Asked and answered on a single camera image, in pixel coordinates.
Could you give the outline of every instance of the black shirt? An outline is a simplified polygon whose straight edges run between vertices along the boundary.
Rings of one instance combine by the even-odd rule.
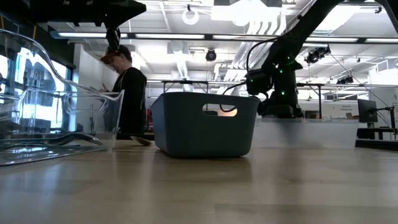
[[[144,134],[146,85],[145,75],[133,67],[124,71],[116,80],[112,92],[124,90],[119,120],[122,133]]]

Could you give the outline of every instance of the baseball cap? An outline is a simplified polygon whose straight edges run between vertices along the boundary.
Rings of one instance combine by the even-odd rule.
[[[106,49],[105,56],[101,57],[100,60],[104,63],[110,63],[112,56],[117,56],[121,54],[123,54],[129,61],[132,61],[130,50],[124,45],[120,45],[119,49],[117,50],[108,47]]]

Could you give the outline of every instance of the transparent acrylic tray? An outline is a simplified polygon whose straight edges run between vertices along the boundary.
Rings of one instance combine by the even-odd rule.
[[[0,166],[114,147],[123,92],[62,78],[39,43],[5,30],[0,62]]]
[[[273,119],[256,121],[252,147],[353,149],[359,123],[347,119]]]

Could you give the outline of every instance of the computer monitor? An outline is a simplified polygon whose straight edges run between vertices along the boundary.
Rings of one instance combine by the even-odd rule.
[[[377,123],[376,102],[370,100],[358,100],[359,122]]]

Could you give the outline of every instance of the workbench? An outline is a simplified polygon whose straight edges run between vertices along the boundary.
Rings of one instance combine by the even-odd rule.
[[[397,223],[398,154],[252,148],[174,159],[155,146],[0,169],[0,223]]]

